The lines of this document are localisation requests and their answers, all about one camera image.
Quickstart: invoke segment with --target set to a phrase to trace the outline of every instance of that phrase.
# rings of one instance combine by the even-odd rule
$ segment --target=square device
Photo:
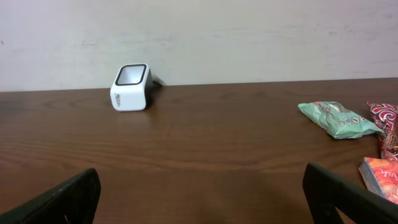
[[[125,65],[111,87],[112,106],[118,111],[143,110],[152,98],[152,75],[147,64]]]

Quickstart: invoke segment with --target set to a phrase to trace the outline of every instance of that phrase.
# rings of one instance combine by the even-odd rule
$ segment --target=wooden table
[[[0,212],[94,167],[95,223],[311,223],[308,162],[363,185],[370,135],[335,141],[297,108],[398,104],[398,78],[167,86],[145,111],[113,110],[109,90],[0,93]]]

